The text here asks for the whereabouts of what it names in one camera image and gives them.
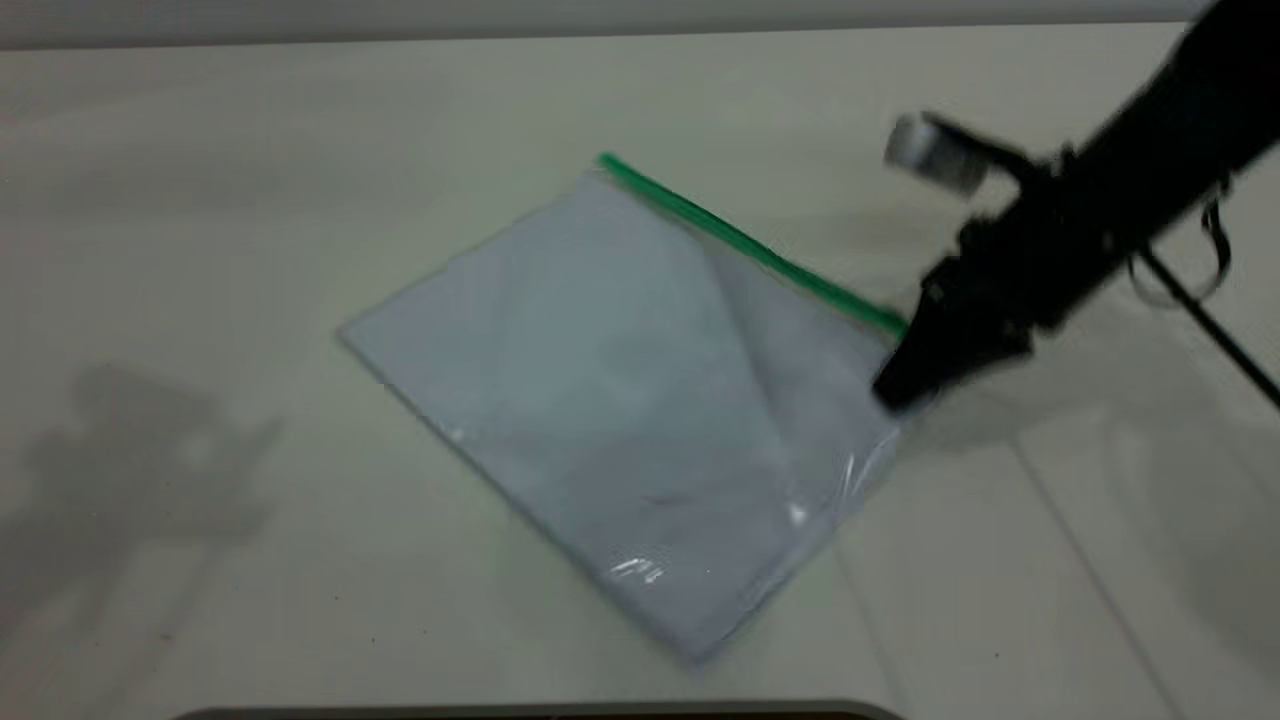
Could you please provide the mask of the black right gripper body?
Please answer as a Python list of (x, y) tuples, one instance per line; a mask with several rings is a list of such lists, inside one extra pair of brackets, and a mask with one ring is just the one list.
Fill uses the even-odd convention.
[(980, 150), (987, 167), (1018, 183), (993, 217), (968, 222), (957, 251), (922, 282), (923, 361), (1004, 361), (1030, 352), (1032, 336), (1053, 329), (1116, 265), (1110, 150), (1036, 161)]

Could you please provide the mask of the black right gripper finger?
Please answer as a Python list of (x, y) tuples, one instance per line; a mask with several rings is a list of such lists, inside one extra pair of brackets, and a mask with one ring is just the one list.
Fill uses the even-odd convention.
[(950, 296), (942, 288), (924, 290), (906, 334), (872, 386), (887, 413), (906, 413), (957, 382), (961, 331)]

